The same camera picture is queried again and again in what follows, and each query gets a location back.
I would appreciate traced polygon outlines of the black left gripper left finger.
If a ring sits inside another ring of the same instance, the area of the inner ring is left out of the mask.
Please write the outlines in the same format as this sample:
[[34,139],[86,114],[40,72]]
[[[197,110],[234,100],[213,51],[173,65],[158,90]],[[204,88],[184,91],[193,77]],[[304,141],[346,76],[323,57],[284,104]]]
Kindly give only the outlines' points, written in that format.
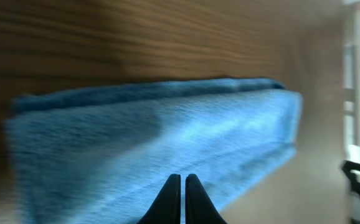
[[180,224],[181,176],[171,174],[138,224]]

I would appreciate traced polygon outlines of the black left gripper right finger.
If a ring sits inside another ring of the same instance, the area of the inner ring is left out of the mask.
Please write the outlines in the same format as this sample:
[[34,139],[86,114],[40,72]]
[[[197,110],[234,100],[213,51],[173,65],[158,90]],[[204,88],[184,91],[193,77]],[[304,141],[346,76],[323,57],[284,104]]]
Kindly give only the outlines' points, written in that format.
[[186,178],[185,201],[186,224],[227,224],[196,174]]

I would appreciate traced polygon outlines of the blue microfiber cloth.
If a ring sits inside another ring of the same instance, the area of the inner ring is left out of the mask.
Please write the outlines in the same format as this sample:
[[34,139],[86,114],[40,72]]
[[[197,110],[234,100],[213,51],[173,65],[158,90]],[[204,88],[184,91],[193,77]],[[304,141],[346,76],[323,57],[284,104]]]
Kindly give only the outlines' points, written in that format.
[[28,95],[6,136],[21,223],[136,223],[171,174],[223,209],[296,152],[303,100],[267,78]]

